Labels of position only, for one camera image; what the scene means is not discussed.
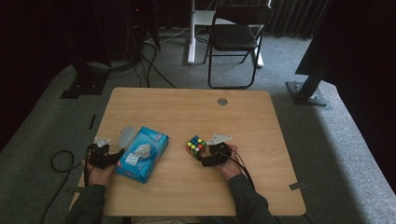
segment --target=floor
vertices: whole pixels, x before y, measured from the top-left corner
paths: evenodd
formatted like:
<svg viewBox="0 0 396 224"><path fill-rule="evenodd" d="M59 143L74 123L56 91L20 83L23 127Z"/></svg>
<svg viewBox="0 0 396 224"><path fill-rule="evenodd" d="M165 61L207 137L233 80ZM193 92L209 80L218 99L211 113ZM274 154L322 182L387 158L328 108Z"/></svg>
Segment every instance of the floor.
<svg viewBox="0 0 396 224"><path fill-rule="evenodd" d="M39 223L51 199L44 222L62 223L81 176L79 167L70 173L51 169L51 157L59 150L70 150L53 160L57 169L67 169L84 156L95 137L106 102L116 87L209 89L207 64L202 64L207 35L198 35L196 63L187 64L189 39L183 35L167 38L162 51L145 45L145 61L135 68L112 72L101 95L80 95L60 99L76 76L67 66L52 80L34 110L0 154L0 223ZM258 69L251 90L269 91L306 205L306 216L279 217L280 223L396 223L396 196L380 172L369 148L348 114L336 88L321 82L318 90L327 106L295 105L285 85L304 82L306 76L294 72L310 41L299 37L265 37L262 45L264 67ZM223 84L244 82L251 62L235 59L214 62L214 81ZM103 222L120 223L119 217Z"/></svg>

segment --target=desk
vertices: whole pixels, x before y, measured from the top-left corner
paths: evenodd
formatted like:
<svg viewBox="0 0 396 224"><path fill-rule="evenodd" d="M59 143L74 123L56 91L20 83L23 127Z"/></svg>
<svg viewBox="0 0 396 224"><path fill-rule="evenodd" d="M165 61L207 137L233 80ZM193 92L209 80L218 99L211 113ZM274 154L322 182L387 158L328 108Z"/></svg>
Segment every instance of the desk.
<svg viewBox="0 0 396 224"><path fill-rule="evenodd" d="M218 104L226 99L227 105ZM116 88L97 136L112 139L110 152L127 125L169 135L169 145L147 184L113 175L106 193L106 216L234 216L231 192L221 174L186 152L195 135L233 137L256 190L275 216L299 216L301 192L271 97L266 91ZM84 185L83 177L79 182Z"/></svg>
<svg viewBox="0 0 396 224"><path fill-rule="evenodd" d="M195 62L195 25L212 25L214 15L215 11L212 10L195 10L195 0L191 0L191 36L188 64L194 64ZM257 66L263 67L261 54L259 55Z"/></svg>

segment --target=blue tissue box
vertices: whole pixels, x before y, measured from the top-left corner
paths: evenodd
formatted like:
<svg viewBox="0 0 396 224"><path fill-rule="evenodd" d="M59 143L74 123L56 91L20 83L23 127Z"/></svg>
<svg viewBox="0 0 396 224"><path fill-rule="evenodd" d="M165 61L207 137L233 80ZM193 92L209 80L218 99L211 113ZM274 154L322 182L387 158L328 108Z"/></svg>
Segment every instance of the blue tissue box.
<svg viewBox="0 0 396 224"><path fill-rule="evenodd" d="M168 146L168 138L164 133L142 127L117 163L116 173L147 183Z"/></svg>

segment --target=chair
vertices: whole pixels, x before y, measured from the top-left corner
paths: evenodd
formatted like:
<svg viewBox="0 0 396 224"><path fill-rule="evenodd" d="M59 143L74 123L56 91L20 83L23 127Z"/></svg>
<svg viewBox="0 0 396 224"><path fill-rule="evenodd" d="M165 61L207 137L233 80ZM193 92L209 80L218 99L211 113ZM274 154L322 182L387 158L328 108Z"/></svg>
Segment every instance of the chair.
<svg viewBox="0 0 396 224"><path fill-rule="evenodd" d="M212 21L211 31L206 47L206 58L209 56L209 71L207 83L212 89L247 89L256 76L256 67L262 46L262 32L268 26L274 12L269 6L227 6L219 8ZM218 23L218 20L230 21L227 24ZM258 26L258 32L254 34L252 27ZM246 51L246 54L212 54L212 49L218 51ZM243 63L250 52L257 50L254 58L254 68L251 81L246 86L223 86L215 87L211 84L212 57L213 56L244 56Z"/></svg>

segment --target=stand base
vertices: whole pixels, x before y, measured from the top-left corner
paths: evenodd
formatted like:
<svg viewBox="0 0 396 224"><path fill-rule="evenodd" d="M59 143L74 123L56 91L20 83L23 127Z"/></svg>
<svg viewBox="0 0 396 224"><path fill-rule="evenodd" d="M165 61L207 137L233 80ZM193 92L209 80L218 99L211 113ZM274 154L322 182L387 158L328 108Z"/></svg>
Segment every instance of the stand base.
<svg viewBox="0 0 396 224"><path fill-rule="evenodd" d="M316 89L314 94L308 99L301 98L299 91L303 85L303 82L286 82L291 98L296 105L318 105L320 109L332 109L329 102L323 99L319 89Z"/></svg>
<svg viewBox="0 0 396 224"><path fill-rule="evenodd" d="M78 99L80 95L101 95L109 73L92 71L95 76L91 86L80 86L76 76L68 91L62 93L61 99Z"/></svg>

